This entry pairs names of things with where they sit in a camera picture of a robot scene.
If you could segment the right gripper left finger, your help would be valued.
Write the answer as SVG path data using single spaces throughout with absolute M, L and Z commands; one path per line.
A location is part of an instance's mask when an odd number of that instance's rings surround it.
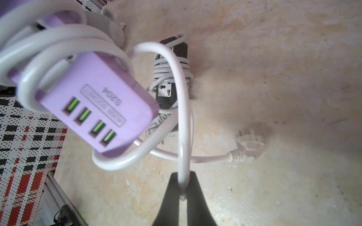
M 178 226 L 179 225 L 180 188 L 178 173 L 171 174 L 164 198 L 153 226 Z

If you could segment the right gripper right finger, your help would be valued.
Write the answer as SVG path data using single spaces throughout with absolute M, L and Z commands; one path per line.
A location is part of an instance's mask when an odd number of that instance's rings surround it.
M 181 191 L 181 197 L 187 201 L 188 226 L 217 225 L 207 206 L 196 172 L 190 172 L 189 184 Z

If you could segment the purple power strip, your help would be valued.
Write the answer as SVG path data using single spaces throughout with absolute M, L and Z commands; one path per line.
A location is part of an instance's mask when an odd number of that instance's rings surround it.
M 1 85 L 27 110 L 52 113 L 106 157 L 123 154 L 157 115 L 128 56 L 71 12 L 1 18 Z

